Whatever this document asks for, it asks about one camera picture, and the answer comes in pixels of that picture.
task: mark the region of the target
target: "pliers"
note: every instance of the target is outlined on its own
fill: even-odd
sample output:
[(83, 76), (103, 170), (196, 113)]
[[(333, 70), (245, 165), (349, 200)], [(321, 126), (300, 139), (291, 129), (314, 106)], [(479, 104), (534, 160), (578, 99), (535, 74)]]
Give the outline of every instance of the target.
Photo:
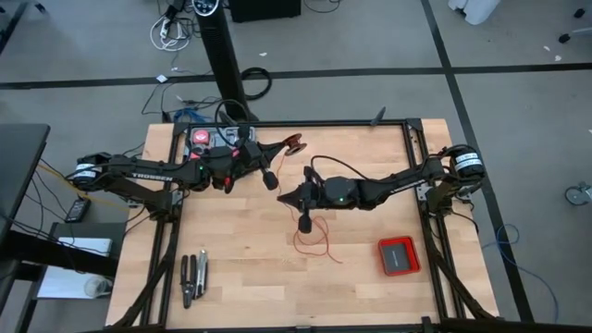
[(190, 258), (183, 255), (181, 258), (181, 290), (183, 292), (183, 307), (189, 309), (191, 301), (195, 297), (195, 286), (197, 284), (197, 257), (195, 254), (191, 255), (190, 275), (187, 279), (187, 265)]

